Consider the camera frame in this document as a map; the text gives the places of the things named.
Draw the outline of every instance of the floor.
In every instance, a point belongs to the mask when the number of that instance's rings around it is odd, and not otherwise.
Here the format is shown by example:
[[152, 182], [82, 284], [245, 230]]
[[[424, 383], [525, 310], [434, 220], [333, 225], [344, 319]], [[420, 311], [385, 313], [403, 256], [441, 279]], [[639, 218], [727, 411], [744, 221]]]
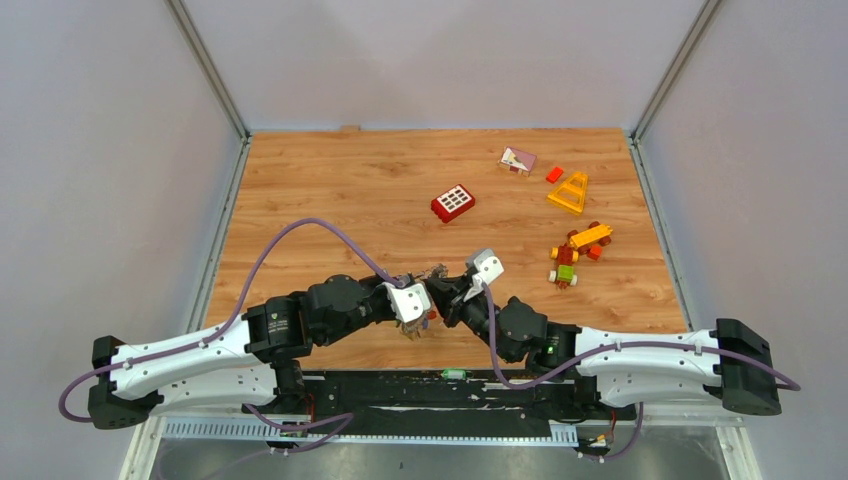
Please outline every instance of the floor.
[[[497, 168], [506, 146], [538, 155], [529, 177]], [[545, 176], [554, 166], [565, 175], [589, 175], [583, 215], [546, 202], [553, 185]], [[430, 200], [457, 183], [477, 204], [442, 224], [430, 211]], [[626, 332], [686, 330], [619, 129], [257, 134], [206, 325], [226, 320], [265, 244], [303, 217], [339, 226], [393, 274], [438, 263], [459, 274], [466, 257], [491, 247], [506, 268], [493, 284], [496, 302], [518, 296], [554, 322]], [[597, 262], [581, 257], [575, 265], [577, 286], [557, 290], [547, 282], [551, 247], [594, 220], [612, 226], [612, 243]], [[305, 290], [338, 273], [362, 277], [370, 271], [334, 235], [318, 226], [302, 227], [268, 257], [246, 305]], [[486, 367], [488, 355], [463, 325], [448, 329], [437, 322], [410, 341], [386, 322], [330, 348], [315, 348], [301, 363], [347, 369]]]
[[[626, 442], [632, 426], [621, 426], [616, 443]], [[448, 445], [330, 444], [320, 454], [262, 455], [230, 469], [225, 465], [268, 450], [259, 442], [238, 440], [164, 440], [161, 477], [216, 479], [650, 479], [726, 480], [715, 428], [654, 427], [642, 430], [633, 450], [603, 465], [578, 459], [568, 448]]]

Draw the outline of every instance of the wooden table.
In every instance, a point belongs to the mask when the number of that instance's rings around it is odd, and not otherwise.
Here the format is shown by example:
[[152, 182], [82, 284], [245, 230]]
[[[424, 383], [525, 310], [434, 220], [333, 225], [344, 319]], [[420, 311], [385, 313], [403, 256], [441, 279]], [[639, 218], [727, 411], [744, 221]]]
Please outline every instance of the wooden table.
[[[496, 164], [505, 146], [538, 155], [529, 177]], [[554, 167], [589, 174], [586, 208], [575, 216], [546, 202]], [[430, 200], [457, 183], [477, 204], [449, 224]], [[392, 274], [444, 263], [464, 271], [491, 247], [506, 271], [495, 300], [512, 295], [551, 321], [602, 329], [685, 331], [624, 136], [619, 129], [414, 130], [263, 133], [253, 138], [206, 325], [226, 320], [247, 271], [269, 239], [303, 217], [328, 220]], [[551, 247], [598, 220], [614, 229], [600, 261], [581, 257], [576, 287], [548, 283]], [[334, 235], [308, 225], [268, 257], [246, 305], [305, 290], [328, 276], [371, 272]], [[394, 322], [372, 325], [301, 359], [305, 368], [487, 367], [487, 347], [464, 325], [431, 323], [410, 341]]]

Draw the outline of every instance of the metal frame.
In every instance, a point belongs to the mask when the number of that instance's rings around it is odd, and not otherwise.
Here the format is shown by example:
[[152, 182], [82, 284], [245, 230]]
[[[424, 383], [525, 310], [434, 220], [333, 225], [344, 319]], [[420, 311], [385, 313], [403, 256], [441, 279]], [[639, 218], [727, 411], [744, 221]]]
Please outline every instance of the metal frame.
[[[215, 232], [206, 266], [199, 281], [198, 294], [194, 300], [191, 315], [186, 324], [185, 331], [188, 333], [200, 329], [207, 313], [219, 260], [232, 219], [233, 206], [251, 146], [252, 132], [245, 125], [239, 114], [235, 102], [215, 68], [183, 0], [164, 0], [164, 2], [171, 11], [177, 27], [184, 35], [186, 43], [192, 50], [201, 70], [203, 70], [204, 75], [209, 81], [210, 88], [221, 103], [230, 124], [242, 140], [242, 149], [234, 166], [227, 195], [223, 199], [219, 224]], [[657, 237], [663, 255], [665, 256], [684, 319], [690, 330], [692, 329], [692, 321], [687, 307], [689, 292], [683, 277], [676, 268], [677, 262], [675, 261], [674, 249], [670, 245], [671, 242], [666, 235], [667, 223], [663, 211], [653, 193], [654, 180], [651, 175], [650, 166], [645, 161], [641, 141], [721, 4], [721, 0], [704, 1], [695, 21], [678, 48], [663, 79], [654, 91], [651, 100], [645, 107], [636, 127], [632, 132], [625, 132], [628, 137], [628, 146], [633, 156], [636, 172], [645, 195], [646, 204], [654, 223], [654, 229], [657, 232]], [[234, 410], [232, 408], [224, 408], [222, 410], [195, 409], [194, 412], [181, 414], [180, 420], [184, 423], [193, 423], [191, 417], [197, 419], [220, 419], [222, 415], [223, 417], [232, 417], [233, 412]], [[762, 478], [753, 455], [747, 431], [744, 427], [744, 420], [732, 412], [723, 410], [718, 406], [695, 403], [650, 404], [645, 407], [644, 421], [646, 425], [654, 426], [713, 426], [716, 428], [719, 440], [721, 441], [724, 460], [731, 479], [751, 478], [760, 480]], [[150, 477], [160, 440], [163, 438], [163, 435], [167, 436], [166, 428], [168, 423], [169, 420], [165, 417], [153, 417], [148, 422], [136, 427], [119, 476], [121, 480], [147, 480]], [[593, 422], [586, 422], [587, 426], [592, 426], [592, 424]]]

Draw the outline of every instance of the wooden tabletop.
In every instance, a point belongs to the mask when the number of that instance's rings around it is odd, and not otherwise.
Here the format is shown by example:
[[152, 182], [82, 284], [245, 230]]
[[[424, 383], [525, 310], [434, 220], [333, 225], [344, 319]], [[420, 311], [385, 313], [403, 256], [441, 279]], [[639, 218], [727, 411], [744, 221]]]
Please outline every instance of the wooden tabletop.
[[[496, 165], [506, 146], [538, 156], [529, 177]], [[589, 175], [583, 215], [545, 200], [554, 167]], [[477, 199], [443, 224], [430, 201], [462, 183]], [[413, 130], [263, 133], [253, 138], [218, 269], [206, 325], [226, 320], [248, 270], [288, 223], [319, 217], [352, 237], [392, 274], [443, 263], [464, 271], [474, 251], [491, 247], [506, 271], [493, 284], [504, 305], [517, 296], [560, 323], [626, 332], [685, 331], [668, 271], [624, 135], [619, 129]], [[594, 220], [613, 229], [597, 262], [581, 257], [578, 285], [548, 283], [551, 247]], [[370, 270], [331, 233], [307, 225], [267, 258], [246, 306], [305, 290], [333, 274]], [[410, 341], [394, 322], [372, 325], [327, 348], [304, 368], [490, 366], [487, 347], [464, 325], [431, 323]]]

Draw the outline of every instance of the yellow toy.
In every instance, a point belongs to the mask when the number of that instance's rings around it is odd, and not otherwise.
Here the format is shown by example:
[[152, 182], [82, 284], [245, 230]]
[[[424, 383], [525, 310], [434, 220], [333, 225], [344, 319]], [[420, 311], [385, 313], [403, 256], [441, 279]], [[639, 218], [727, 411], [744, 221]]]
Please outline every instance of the yellow toy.
[[575, 215], [583, 213], [586, 203], [586, 189], [589, 187], [589, 176], [583, 172], [572, 173], [562, 185], [548, 194], [548, 201], [557, 207]]
[[600, 222], [592, 222], [588, 230], [568, 232], [568, 246], [577, 250], [580, 255], [585, 255], [595, 242], [602, 247], [609, 245], [612, 242], [610, 235], [612, 235], [612, 227]]

